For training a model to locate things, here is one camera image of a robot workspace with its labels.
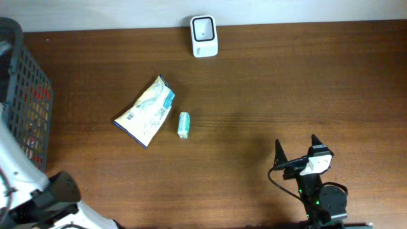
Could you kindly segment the grey plastic mesh basket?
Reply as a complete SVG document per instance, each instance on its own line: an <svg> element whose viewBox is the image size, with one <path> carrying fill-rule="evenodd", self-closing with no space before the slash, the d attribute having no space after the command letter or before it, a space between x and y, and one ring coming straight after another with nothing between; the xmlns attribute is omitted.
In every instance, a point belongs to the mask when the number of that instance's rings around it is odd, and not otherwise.
<svg viewBox="0 0 407 229"><path fill-rule="evenodd" d="M46 170L53 88L24 43L18 22L1 19L1 41L10 45L1 55L1 118L23 152Z"/></svg>

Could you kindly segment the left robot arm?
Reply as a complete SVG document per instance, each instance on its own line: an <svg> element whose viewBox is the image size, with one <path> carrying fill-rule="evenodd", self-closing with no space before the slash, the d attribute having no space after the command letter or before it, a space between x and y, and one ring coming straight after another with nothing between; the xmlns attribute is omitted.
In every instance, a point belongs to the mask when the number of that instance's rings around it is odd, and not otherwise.
<svg viewBox="0 0 407 229"><path fill-rule="evenodd" d="M1 228L123 228L81 198L66 171L48 177L34 166L1 119Z"/></svg>

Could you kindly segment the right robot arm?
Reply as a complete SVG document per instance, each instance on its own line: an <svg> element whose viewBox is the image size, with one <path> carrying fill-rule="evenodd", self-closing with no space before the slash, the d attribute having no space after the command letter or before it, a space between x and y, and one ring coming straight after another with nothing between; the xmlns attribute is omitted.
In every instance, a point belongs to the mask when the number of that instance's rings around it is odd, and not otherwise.
<svg viewBox="0 0 407 229"><path fill-rule="evenodd" d="M321 175L330 169L333 157L334 153L314 134L307 154L293 160L287 159L280 141L275 141L275 158L268 179L303 204L307 215L303 222L305 228L344 228L348 189L342 184L324 183L321 179ZM297 195L272 179L271 173L278 170L283 172L283 180L296 181Z"/></svg>

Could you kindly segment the green tissue pack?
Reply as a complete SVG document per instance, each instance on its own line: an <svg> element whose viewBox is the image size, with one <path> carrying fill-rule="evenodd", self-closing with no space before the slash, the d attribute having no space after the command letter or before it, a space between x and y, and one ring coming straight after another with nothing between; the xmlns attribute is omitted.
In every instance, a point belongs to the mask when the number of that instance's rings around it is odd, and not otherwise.
<svg viewBox="0 0 407 229"><path fill-rule="evenodd" d="M190 114L181 112L179 115L179 124L177 134L181 139L187 139L190 133Z"/></svg>

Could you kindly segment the white barcode scanner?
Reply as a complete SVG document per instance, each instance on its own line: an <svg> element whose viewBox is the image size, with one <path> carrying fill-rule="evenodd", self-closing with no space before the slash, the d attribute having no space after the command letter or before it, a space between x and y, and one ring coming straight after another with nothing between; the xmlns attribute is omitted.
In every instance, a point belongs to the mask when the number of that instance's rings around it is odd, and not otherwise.
<svg viewBox="0 0 407 229"><path fill-rule="evenodd" d="M190 30L194 57L213 57L218 54L219 43L214 17L210 15L192 17Z"/></svg>

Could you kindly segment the cream snack bag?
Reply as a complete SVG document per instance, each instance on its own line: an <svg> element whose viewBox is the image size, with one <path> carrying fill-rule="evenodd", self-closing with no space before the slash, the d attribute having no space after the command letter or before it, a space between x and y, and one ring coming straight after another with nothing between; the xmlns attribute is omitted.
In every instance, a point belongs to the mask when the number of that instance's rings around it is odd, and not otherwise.
<svg viewBox="0 0 407 229"><path fill-rule="evenodd" d="M160 74L134 105L113 123L147 148L170 113L175 96Z"/></svg>

